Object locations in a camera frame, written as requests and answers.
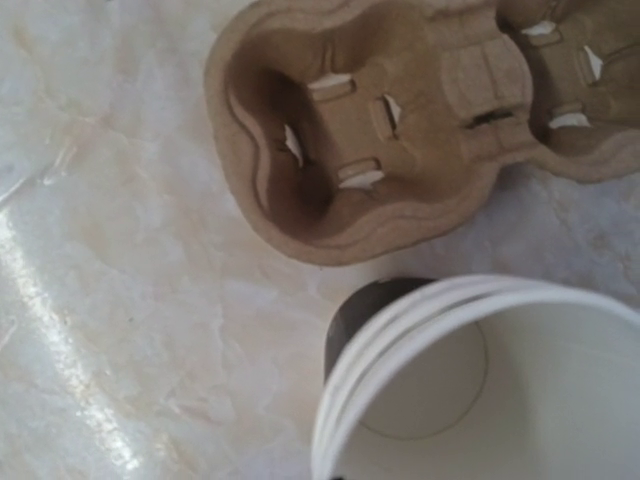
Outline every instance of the marble surface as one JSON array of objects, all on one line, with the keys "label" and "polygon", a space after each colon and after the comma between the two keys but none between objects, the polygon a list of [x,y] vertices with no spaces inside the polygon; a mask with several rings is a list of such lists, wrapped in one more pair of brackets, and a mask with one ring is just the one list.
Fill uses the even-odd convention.
[{"label": "marble surface", "polygon": [[0,478],[305,479],[340,302],[507,272],[640,305],[640,176],[506,171],[447,237],[339,269],[248,227],[202,91],[247,0],[0,6]]}]

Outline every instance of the marble pattern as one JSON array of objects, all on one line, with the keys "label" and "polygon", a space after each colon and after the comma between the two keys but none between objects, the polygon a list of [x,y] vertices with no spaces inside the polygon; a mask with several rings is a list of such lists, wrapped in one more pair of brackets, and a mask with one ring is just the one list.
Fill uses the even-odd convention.
[{"label": "marble pattern", "polygon": [[640,305],[638,175],[513,167],[462,228],[354,267],[272,250],[202,90],[247,3],[0,7],[0,478],[308,478],[328,322],[380,277],[514,273]]}]

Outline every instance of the cardboard cup holder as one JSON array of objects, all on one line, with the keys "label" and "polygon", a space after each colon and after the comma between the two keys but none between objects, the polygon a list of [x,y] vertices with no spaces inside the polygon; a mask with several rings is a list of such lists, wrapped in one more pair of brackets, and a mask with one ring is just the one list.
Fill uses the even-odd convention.
[{"label": "cardboard cup holder", "polygon": [[[617,3],[637,22],[633,1]],[[637,169],[633,21],[609,32],[611,2],[571,2],[575,15],[567,2],[521,3],[270,0],[241,12],[205,89],[256,232],[299,260],[348,264],[457,227],[507,164],[583,181]]]}]

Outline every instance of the white paper cup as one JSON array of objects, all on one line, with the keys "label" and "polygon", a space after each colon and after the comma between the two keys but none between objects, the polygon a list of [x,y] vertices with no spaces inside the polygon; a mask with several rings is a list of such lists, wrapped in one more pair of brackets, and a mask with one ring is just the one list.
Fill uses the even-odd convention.
[{"label": "white paper cup", "polygon": [[[640,478],[638,313],[511,277],[382,287],[332,325],[315,480]],[[353,320],[367,296],[391,303]]]}]

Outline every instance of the paper cup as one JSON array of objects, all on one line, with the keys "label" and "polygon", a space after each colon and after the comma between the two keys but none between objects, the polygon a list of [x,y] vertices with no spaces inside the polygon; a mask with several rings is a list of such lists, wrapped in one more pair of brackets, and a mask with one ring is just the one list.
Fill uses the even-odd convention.
[{"label": "paper cup", "polygon": [[640,478],[636,312],[511,277],[424,283],[336,315],[315,480]]}]

